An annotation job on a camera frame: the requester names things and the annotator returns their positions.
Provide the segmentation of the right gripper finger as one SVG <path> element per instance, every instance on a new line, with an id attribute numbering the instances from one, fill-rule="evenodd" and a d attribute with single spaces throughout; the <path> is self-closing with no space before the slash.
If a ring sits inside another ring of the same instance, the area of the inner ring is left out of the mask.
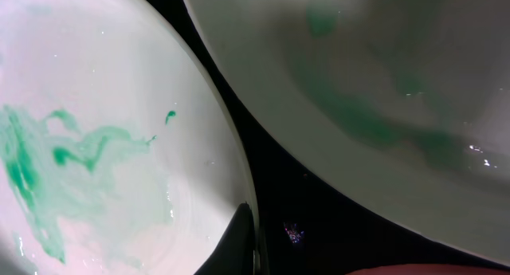
<path id="1" fill-rule="evenodd" d="M 247 203 L 236 209 L 225 233 L 195 275 L 253 275 L 255 230 Z"/>

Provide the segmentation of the mint plate with green smear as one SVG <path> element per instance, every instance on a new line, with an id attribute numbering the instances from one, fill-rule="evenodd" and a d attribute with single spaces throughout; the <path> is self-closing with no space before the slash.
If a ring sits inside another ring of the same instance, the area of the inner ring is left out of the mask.
<path id="1" fill-rule="evenodd" d="M 253 180 L 146 0 L 1 0 L 1 271 L 195 274 Z"/>

